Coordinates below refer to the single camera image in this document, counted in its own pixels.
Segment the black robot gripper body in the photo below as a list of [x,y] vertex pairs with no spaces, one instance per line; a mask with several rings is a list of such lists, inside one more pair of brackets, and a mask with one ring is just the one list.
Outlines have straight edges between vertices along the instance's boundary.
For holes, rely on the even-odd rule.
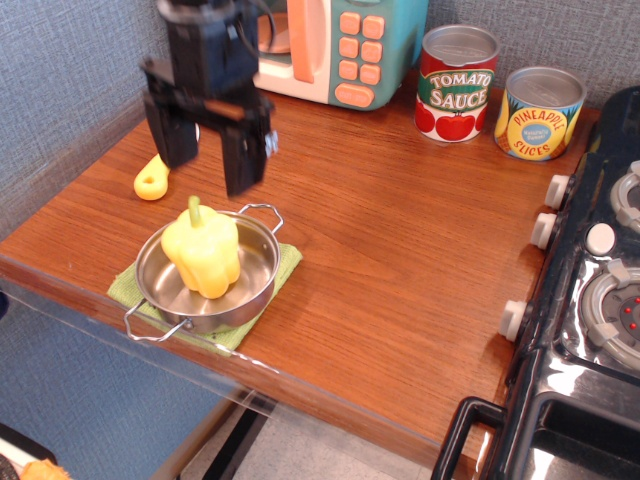
[[254,84],[262,1],[159,1],[169,58],[146,59],[144,102],[153,131],[198,123],[271,129],[272,104]]

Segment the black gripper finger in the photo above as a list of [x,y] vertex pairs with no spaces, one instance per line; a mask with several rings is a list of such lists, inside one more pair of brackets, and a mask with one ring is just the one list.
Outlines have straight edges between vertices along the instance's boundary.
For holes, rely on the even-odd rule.
[[196,122],[187,114],[193,98],[181,91],[143,94],[147,123],[161,160],[175,169],[194,160],[199,152]]
[[249,110],[248,114],[228,120],[220,131],[228,197],[240,196],[261,183],[267,161],[278,151],[278,133],[271,128],[270,110]]

